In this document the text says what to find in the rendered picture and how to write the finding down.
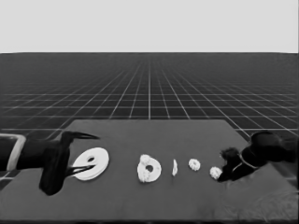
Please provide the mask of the large thick white disc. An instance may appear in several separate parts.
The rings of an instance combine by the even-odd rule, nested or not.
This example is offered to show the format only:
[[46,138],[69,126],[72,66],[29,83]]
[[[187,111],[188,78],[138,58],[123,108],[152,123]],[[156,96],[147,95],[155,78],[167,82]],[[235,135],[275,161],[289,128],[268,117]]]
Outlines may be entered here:
[[74,177],[81,181],[88,181],[102,174],[109,164],[108,152],[102,147],[94,147],[82,152],[74,161],[73,166],[88,166],[93,168],[84,172],[74,174]]

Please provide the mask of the white round carrier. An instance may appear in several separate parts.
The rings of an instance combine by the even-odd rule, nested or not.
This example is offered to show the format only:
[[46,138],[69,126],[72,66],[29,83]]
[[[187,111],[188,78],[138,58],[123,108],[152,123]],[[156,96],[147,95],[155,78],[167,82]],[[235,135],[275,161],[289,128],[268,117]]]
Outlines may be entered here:
[[162,166],[156,159],[150,157],[150,161],[148,164],[143,164],[139,161],[139,164],[137,165],[137,176],[139,173],[144,171],[152,173],[150,182],[154,182],[160,177],[162,173]]

